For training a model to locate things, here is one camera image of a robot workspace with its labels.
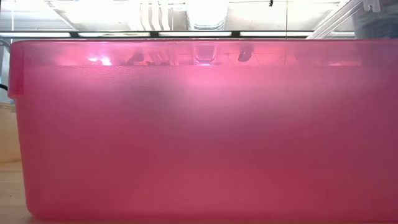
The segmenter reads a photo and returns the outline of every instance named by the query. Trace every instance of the ceiling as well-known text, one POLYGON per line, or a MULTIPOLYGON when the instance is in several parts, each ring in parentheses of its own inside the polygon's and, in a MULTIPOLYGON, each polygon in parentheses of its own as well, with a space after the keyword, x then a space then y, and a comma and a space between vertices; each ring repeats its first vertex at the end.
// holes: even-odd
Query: ceiling
MULTIPOLYGON (((3 0, 0 27, 1 31, 189 30, 189 1, 198 0, 3 0)), ((200 11, 203 17, 214 14, 207 14, 211 7, 219 7, 214 2, 207 1, 209 8, 200 11)), ((230 0, 224 29, 314 31, 346 2, 275 0, 269 7, 269 0, 230 0)), ((352 22, 346 20, 337 30, 352 32, 352 22)))

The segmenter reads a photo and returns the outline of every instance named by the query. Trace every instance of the wooden surface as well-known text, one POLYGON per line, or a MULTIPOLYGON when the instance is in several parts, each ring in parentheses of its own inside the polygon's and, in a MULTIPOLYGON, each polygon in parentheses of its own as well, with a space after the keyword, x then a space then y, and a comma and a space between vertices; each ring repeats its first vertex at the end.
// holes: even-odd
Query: wooden surface
POLYGON ((15 105, 0 103, 0 162, 19 161, 19 141, 15 105))
POLYGON ((75 224, 132 222, 50 222, 36 220, 25 205, 24 183, 20 162, 0 163, 0 224, 75 224))

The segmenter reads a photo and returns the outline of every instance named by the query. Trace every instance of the dark object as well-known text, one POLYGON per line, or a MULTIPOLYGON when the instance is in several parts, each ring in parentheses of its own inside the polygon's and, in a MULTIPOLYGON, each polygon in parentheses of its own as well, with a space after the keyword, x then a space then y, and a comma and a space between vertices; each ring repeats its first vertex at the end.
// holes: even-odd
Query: dark object
POLYGON ((8 87, 6 85, 0 84, 0 88, 2 88, 3 90, 8 91, 8 87))
POLYGON ((127 61, 127 65, 134 65, 134 62, 142 62, 144 61, 145 56, 143 52, 136 52, 134 55, 127 61))
POLYGON ((254 47, 251 45, 247 45, 242 48, 241 53, 238 56, 238 61, 247 62, 251 58, 251 54, 254 51, 254 47))
POLYGON ((10 52, 10 43, 6 40, 0 39, 0 46, 4 46, 8 52, 10 52))
POLYGON ((398 1, 380 0, 380 12, 359 10, 353 15, 357 39, 397 39, 398 1))

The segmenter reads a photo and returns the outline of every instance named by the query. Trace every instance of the plastic storage container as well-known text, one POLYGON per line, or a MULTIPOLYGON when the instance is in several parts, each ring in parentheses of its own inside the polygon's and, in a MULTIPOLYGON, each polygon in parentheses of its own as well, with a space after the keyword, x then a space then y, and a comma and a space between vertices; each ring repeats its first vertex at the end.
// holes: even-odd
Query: plastic storage container
POLYGON ((11 51, 39 218, 398 221, 398 41, 11 51))

